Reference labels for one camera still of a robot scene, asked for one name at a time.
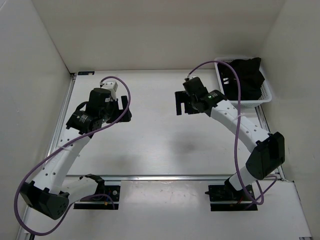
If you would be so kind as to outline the black shorts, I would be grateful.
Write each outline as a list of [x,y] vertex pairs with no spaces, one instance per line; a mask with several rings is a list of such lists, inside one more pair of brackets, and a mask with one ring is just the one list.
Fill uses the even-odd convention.
[[[258,100],[262,96],[261,87],[265,78],[260,72],[261,58],[255,57],[251,59],[235,59],[229,63],[238,75],[241,100],[251,101]],[[225,65],[217,65],[224,95],[230,101],[238,99],[238,85],[233,72]]]

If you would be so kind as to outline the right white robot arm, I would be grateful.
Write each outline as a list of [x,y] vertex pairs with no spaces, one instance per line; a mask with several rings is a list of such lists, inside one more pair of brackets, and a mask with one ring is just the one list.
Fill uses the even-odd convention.
[[205,113],[231,131],[235,144],[241,141],[250,152],[243,167],[235,164],[236,173],[224,183],[224,193],[230,200],[238,199],[243,188],[255,181],[265,179],[285,161],[285,138],[279,133],[257,126],[241,116],[232,103],[218,90],[198,93],[175,92],[176,114]]

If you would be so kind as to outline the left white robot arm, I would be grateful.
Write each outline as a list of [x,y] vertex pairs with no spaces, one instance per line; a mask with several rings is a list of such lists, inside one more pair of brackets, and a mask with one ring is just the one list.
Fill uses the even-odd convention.
[[92,139],[87,134],[116,119],[120,122],[131,119],[130,112],[119,108],[116,90],[112,87],[91,90],[88,101],[78,105],[66,123],[59,142],[61,151],[51,157],[30,182],[22,185],[19,193],[27,205],[57,220],[72,202],[87,196],[93,200],[103,198],[105,181],[100,176],[87,174],[67,186],[63,186],[63,182],[81,150]]

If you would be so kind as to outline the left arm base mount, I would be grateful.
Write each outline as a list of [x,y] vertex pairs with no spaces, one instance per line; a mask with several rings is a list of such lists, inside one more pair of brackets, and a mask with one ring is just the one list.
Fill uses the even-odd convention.
[[87,197],[74,203],[75,210],[118,210],[121,186],[109,185],[97,175],[87,174],[84,177],[94,180],[97,188],[93,197]]

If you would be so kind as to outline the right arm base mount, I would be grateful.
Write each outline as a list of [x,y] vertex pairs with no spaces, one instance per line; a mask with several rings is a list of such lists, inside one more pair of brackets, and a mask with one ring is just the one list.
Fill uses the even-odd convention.
[[208,191],[211,212],[257,211],[258,207],[248,198],[244,190],[233,194],[224,185],[209,185]]

